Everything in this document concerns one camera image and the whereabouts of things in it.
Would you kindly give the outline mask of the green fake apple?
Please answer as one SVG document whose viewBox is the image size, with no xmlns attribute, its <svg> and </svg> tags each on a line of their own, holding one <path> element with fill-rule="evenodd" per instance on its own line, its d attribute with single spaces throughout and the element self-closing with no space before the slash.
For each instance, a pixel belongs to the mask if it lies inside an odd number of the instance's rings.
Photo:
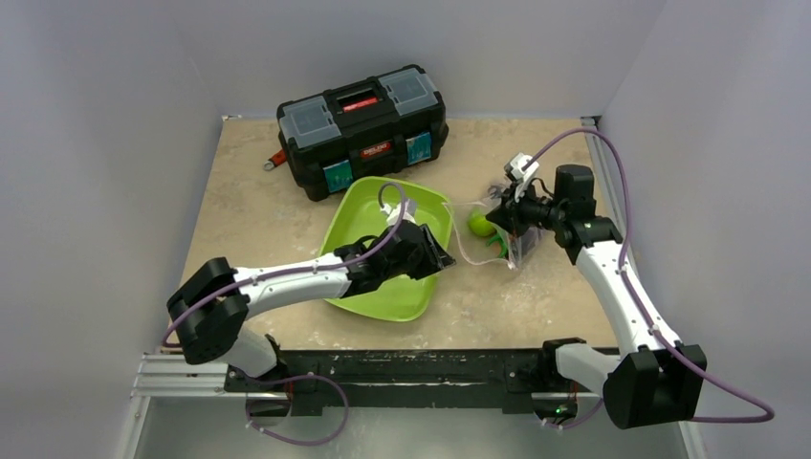
<svg viewBox="0 0 811 459">
<path fill-rule="evenodd" d="M 472 234 L 480 238 L 492 237 L 497 233 L 494 225 L 481 213 L 471 212 L 467 218 L 467 227 Z"/>
</svg>

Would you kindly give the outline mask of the clear zip top bag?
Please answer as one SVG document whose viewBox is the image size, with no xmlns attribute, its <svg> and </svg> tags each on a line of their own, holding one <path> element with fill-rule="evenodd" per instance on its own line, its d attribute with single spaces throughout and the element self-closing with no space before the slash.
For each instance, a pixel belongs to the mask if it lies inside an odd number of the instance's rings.
<svg viewBox="0 0 811 459">
<path fill-rule="evenodd" d="M 543 237 L 543 230 L 538 228 L 515 236 L 486 219 L 486 214 L 500 204 L 504 189 L 504 185 L 490 185 L 478 200 L 444 203 L 457 250 L 473 266 L 498 263 L 517 270 L 536 251 Z"/>
</svg>

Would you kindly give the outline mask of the green plastic tray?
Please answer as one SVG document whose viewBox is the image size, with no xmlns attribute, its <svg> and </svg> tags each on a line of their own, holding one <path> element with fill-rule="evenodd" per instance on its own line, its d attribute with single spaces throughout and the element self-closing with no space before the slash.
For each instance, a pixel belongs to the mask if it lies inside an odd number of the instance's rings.
<svg viewBox="0 0 811 459">
<path fill-rule="evenodd" d="M 347 188 L 322 240 L 319 254 L 355 242 L 366 235 L 380 235 L 386 228 L 386 217 L 380 210 L 378 192 L 388 177 L 364 177 Z M 412 182 L 399 182 L 405 196 L 417 205 L 414 218 L 428 225 L 442 249 L 449 247 L 452 222 L 445 208 L 448 198 L 431 188 Z M 363 317 L 392 322 L 412 321 L 427 309 L 435 292 L 438 276 L 413 280 L 400 275 L 386 281 L 379 290 L 327 302 L 344 311 Z"/>
</svg>

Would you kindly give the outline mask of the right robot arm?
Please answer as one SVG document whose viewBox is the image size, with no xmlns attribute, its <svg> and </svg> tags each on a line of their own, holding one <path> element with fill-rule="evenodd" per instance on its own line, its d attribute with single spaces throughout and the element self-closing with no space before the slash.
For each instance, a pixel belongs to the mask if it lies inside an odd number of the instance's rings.
<svg viewBox="0 0 811 459">
<path fill-rule="evenodd" d="M 486 218 L 510 236 L 551 231 L 600 301 L 619 350 L 612 357 L 582 339 L 546 341 L 539 381 L 551 389 L 572 381 L 598 394 L 620 429 L 691 419 L 703 385 L 696 372 L 706 368 L 707 358 L 699 345 L 684 344 L 655 317 L 650 301 L 635 289 L 638 278 L 626 260 L 624 238 L 596 211 L 592 170 L 558 167 L 553 191 L 543 196 L 535 189 L 536 171 L 535 165 L 506 165 L 509 183 Z"/>
</svg>

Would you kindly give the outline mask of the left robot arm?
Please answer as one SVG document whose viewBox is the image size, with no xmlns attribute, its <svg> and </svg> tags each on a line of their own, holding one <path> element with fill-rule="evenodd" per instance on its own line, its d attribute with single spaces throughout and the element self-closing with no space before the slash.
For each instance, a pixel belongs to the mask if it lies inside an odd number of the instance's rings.
<svg viewBox="0 0 811 459">
<path fill-rule="evenodd" d="M 375 292 L 399 276 L 421 280 L 454 265 L 428 225 L 403 221 L 318 258 L 270 268 L 233 267 L 215 257 L 169 298 L 169 331 L 190 365 L 224 362 L 260 390 L 282 385 L 275 340 L 250 331 L 249 319 L 309 300 Z"/>
</svg>

